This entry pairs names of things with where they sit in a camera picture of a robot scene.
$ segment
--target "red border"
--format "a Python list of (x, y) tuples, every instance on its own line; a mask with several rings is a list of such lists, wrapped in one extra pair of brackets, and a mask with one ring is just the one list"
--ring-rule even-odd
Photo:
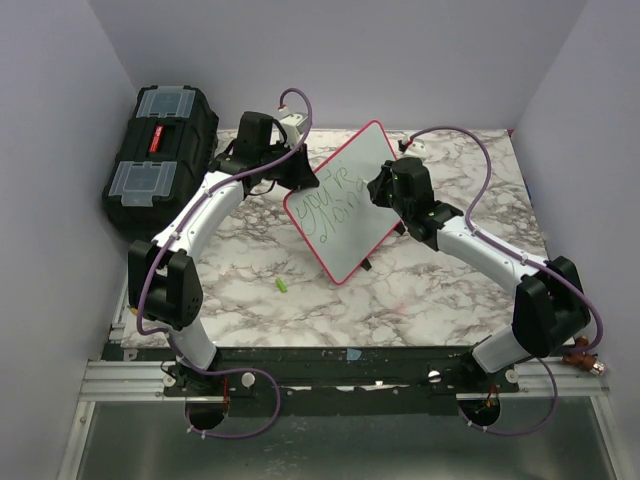
[[(362, 132), (364, 132), (367, 128), (369, 128), (371, 125), (373, 124), (378, 124), (378, 126), (380, 127), (380, 129), (382, 130), (382, 134), (384, 135), (384, 138), (387, 140), (387, 143), (389, 144), (389, 149), (391, 150), (391, 155), (393, 155), (393, 159), (396, 159), (396, 154), (393, 150), (393, 146), (391, 146), (391, 142), (389, 141), (389, 137), (387, 137), (387, 132), (385, 131), (384, 127), (382, 126), (382, 123), (380, 123), (380, 121), (378, 120), (371, 120), (369, 123), (367, 123), (364, 127), (362, 127), (360, 130), (358, 130), (356, 132), (356, 134), (351, 137), (349, 140), (346, 141), (346, 143), (344, 145), (342, 145), (338, 150), (336, 150), (335, 152), (333, 152), (333, 154), (327, 158), (324, 162), (322, 162), (320, 165), (318, 165), (318, 167), (313, 171), (313, 173), (316, 173), (318, 170), (320, 170), (322, 167), (324, 167), (327, 163), (329, 163), (329, 161), (331, 161), (331, 159), (333, 157), (335, 157), (338, 153), (340, 153), (342, 150), (344, 150), (344, 148), (349, 145), (351, 142), (353, 142), (355, 140), (355, 138), (360, 135)], [(322, 268), (324, 268), (324, 271), (327, 272), (327, 274), (329, 275), (329, 278), (331, 278), (331, 280), (333, 281), (333, 283), (335, 283), (336, 285), (342, 285), (344, 282), (346, 282), (347, 280), (349, 280), (349, 278), (351, 277), (351, 275), (353, 275), (353, 273), (358, 269), (358, 267), (360, 266), (360, 264), (356, 265), (356, 267), (351, 270), (351, 272), (344, 278), (344, 280), (342, 280), (341, 282), (338, 282), (335, 278), (333, 278), (333, 275), (331, 275), (331, 272), (329, 271), (329, 269), (327, 268), (327, 266), (324, 264), (324, 262), (322, 261), (322, 259), (320, 258), (320, 256), (318, 255), (318, 252), (316, 252), (315, 248), (313, 248), (313, 245), (311, 244), (311, 242), (309, 241), (309, 239), (305, 236), (305, 234), (302, 231), (302, 227), (298, 224), (298, 222), (296, 222), (295, 217), (291, 214), (291, 211), (289, 210), (289, 207), (287, 206), (287, 200), (289, 199), (289, 197), (291, 196), (291, 194), (293, 194), (294, 192), (289, 192), (287, 194), (286, 197), (284, 197), (284, 200), (282, 201), (282, 205), (284, 206), (285, 211), (287, 212), (287, 215), (289, 215), (289, 218), (291, 219), (291, 221), (293, 222), (293, 224), (296, 226), (296, 228), (298, 229), (298, 232), (300, 232), (300, 235), (302, 236), (302, 238), (304, 239), (304, 241), (307, 243), (307, 245), (309, 246), (309, 248), (311, 249), (311, 251), (313, 252), (313, 255), (318, 259), (318, 261), (320, 262), (320, 265), (322, 265)], [(391, 230), (389, 230), (383, 237), (382, 239), (371, 249), (371, 251), (369, 253), (367, 253), (364, 257), (362, 257), (362, 259), (360, 260), (360, 262), (362, 262), (362, 260), (364, 260), (365, 258), (367, 258), (369, 255), (371, 255), (371, 253), (373, 253), (375, 251), (376, 248), (378, 248), (380, 246), (380, 244), (384, 241), (385, 238), (387, 238), (391, 232), (393, 232), (393, 230), (396, 228), (396, 226), (402, 223), (402, 220), (398, 220), (398, 223), (396, 223), (393, 227), (391, 227)]]

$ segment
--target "gray floor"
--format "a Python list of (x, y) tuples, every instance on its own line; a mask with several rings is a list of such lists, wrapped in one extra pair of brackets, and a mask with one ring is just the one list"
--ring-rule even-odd
[[(502, 428), (536, 423), (548, 399), (503, 401)], [(179, 404), (98, 404), (82, 479), (613, 479), (591, 403), (561, 400), (537, 434), (497, 438), (458, 417), (283, 417), (266, 434), (223, 441), (186, 433)], [(230, 419), (245, 431), (262, 419)]]

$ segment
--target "marble tabletop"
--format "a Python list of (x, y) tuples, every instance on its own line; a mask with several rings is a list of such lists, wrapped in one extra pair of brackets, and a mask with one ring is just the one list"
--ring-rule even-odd
[[(307, 140), (319, 165), (355, 130), (314, 130)], [(390, 132), (392, 145), (406, 132)], [(493, 160), (489, 190), (475, 221), (502, 239), (545, 255), (542, 235), (505, 130), (475, 132)], [(233, 131), (219, 134), (224, 147)], [(466, 209), (480, 189), (485, 161), (457, 132), (422, 137), (436, 198)], [(267, 185), (256, 187), (262, 191)], [(511, 323), (513, 302), (461, 261), (392, 233), (344, 285), (334, 284), (282, 206), (276, 187), (249, 197), (220, 226), (197, 266), (204, 290), (202, 322), (220, 346), (343, 347), (471, 345)], [(276, 278), (286, 284), (281, 293)], [(127, 310), (122, 346), (164, 347), (142, 337)]]

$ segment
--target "red label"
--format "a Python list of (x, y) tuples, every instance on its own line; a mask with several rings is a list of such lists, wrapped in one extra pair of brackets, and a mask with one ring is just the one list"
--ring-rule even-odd
[(158, 151), (158, 145), (160, 144), (160, 137), (162, 136), (163, 125), (158, 125), (156, 131), (153, 133), (153, 140), (151, 140), (151, 146), (149, 152), (155, 153)]

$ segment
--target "marble surface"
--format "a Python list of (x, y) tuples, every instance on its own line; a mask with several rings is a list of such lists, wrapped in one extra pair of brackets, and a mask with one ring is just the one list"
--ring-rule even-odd
[[(314, 130), (314, 166), (355, 131)], [(504, 130), (477, 131), (491, 153), (490, 188), (474, 219), (531, 253), (545, 255), (542, 236)], [(220, 134), (225, 146), (234, 132)], [(404, 132), (389, 134), (392, 145)], [(439, 132), (425, 140), (436, 198), (466, 209), (480, 189), (485, 161), (471, 139)], [(267, 185), (256, 187), (256, 191)], [(205, 293), (207, 334), (220, 346), (470, 345), (511, 322), (512, 300), (471, 267), (392, 233), (344, 285), (324, 272), (286, 215), (286, 191), (249, 197), (221, 225), (204, 250), (198, 273)], [(276, 278), (287, 285), (280, 293)], [(127, 348), (163, 347), (162, 336), (141, 337), (123, 313)]]

